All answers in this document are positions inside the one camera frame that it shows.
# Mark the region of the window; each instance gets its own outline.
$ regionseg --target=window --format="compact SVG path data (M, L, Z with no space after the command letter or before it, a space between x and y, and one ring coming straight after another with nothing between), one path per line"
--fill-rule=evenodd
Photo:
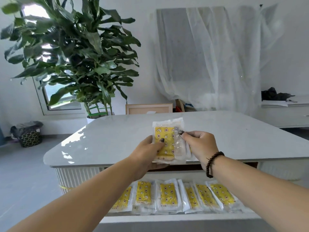
M44 10L43 7L39 5L26 5L23 8L23 14L25 16L27 15L34 15L39 17L45 17L49 18L47 12ZM50 48L51 46L49 44L45 45L43 48ZM49 57L44 57L43 61L47 61ZM84 111L81 108L81 104L79 102L71 102L72 99L75 97L71 94L66 94L64 97L60 99L60 101L53 105L48 106L50 97L56 93L60 88L66 86L61 84L56 85L46 85L45 87L42 87L41 89L38 89L42 82L49 80L49 78L45 78L43 81L34 81L34 84L36 86L37 94L40 100L41 108L44 115L62 115L62 114L78 114L78 113L84 113Z

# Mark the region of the left hand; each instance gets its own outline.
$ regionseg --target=left hand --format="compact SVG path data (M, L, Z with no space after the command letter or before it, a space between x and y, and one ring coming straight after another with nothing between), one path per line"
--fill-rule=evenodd
M128 157L136 165L135 181L141 179L148 170L162 169L168 164L153 163L158 151L164 147L163 142L152 143L152 135L145 138Z

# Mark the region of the beaded bracelet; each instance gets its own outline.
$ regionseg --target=beaded bracelet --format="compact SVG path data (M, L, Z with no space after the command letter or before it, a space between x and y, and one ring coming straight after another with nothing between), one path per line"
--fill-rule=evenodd
M207 176L208 178L213 178L213 176L209 174L209 169L210 169L210 166L212 165L214 159L217 158L218 156L224 156L223 152L220 151L220 152L215 153L215 154L210 158L210 160L208 161L208 163L207 163L207 165L206 165L206 176Z

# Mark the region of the hand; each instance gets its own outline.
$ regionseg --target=hand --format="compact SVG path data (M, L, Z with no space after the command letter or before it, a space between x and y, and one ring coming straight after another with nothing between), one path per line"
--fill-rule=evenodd
M132 164L136 166L135 181L141 179L148 170L162 169L168 166L168 164L153 163L162 147L164 147L164 138L160 142L152 143L152 135L150 135L135 148L128 157Z
M208 160L219 152L214 135L202 131L183 132L181 137L190 145L192 153L206 171Z

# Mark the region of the yellow patch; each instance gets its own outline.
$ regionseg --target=yellow patch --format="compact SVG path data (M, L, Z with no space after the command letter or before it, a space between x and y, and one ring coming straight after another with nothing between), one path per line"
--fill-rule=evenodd
M155 128L155 142L159 142L164 138L164 147L157 154L158 159L173 160L174 155L174 127L156 127Z
M132 187L128 187L114 204L112 209L127 208Z
M178 206L177 194L175 191L175 185L173 183L163 184L160 183L160 198L161 206Z
M219 207L213 195L211 194L211 190L206 185L195 185L204 205L217 208Z
M221 184L211 184L210 187L218 199L223 203L223 205L227 206L236 202L234 197L225 186Z
M186 192L187 192L191 207L192 208L199 207L200 204L198 202L198 199L196 198L196 195L195 195L192 187L186 187Z
M137 183L136 202L144 204L151 203L151 182Z

